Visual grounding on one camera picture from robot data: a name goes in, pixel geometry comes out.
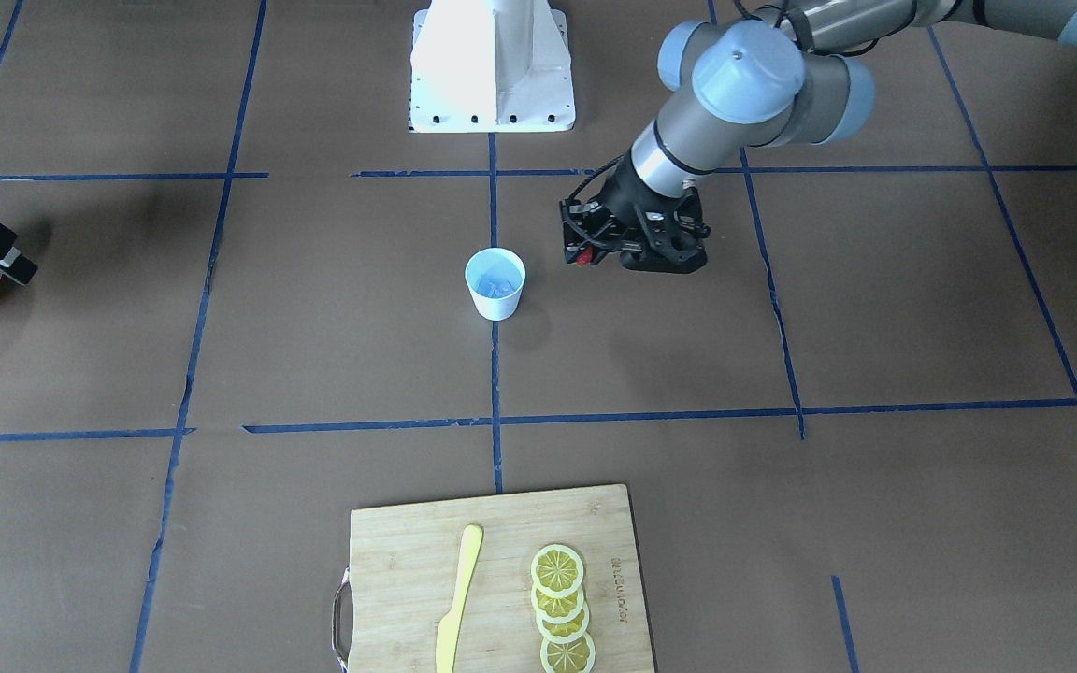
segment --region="wooden cutting board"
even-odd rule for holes
[[[530,561],[560,542],[585,560],[595,673],[654,673],[625,486],[490,495],[351,511],[351,673],[435,670],[465,525],[485,541],[467,591],[457,673],[543,673]]]

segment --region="yellow knife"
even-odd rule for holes
[[[485,531],[475,523],[464,529],[460,541],[460,563],[457,566],[457,593],[451,600],[451,609],[439,619],[439,637],[435,643],[436,673],[452,673],[457,667],[457,642],[460,641],[460,622],[467,602],[467,587],[472,584],[472,571],[479,557],[479,545],[485,541]]]

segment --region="citrus slice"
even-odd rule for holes
[[[570,597],[585,580],[585,562],[565,545],[547,545],[530,562],[530,576],[538,591],[553,599]]]
[[[589,673],[598,660],[598,647],[592,644],[592,635],[583,634],[572,643],[543,641],[542,668],[547,673]]]
[[[572,621],[585,607],[585,589],[577,589],[570,597],[553,599],[538,587],[531,587],[530,605],[534,607],[535,616],[543,617],[551,623]]]
[[[543,639],[560,644],[560,646],[581,640],[581,635],[589,630],[589,604],[585,604],[585,609],[563,623],[546,621],[542,614],[535,614],[535,625]]]

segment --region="cutting board handle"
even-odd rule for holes
[[[338,611],[342,608],[344,604],[344,589],[347,589],[347,595],[351,595],[351,566],[347,566],[344,570],[344,578],[338,580],[338,589],[335,591],[335,605],[334,605],[334,617],[330,621],[330,633],[332,639],[330,639],[330,648],[335,651],[335,659],[338,660],[338,670],[340,673],[347,673],[347,648],[344,644],[338,642]]]

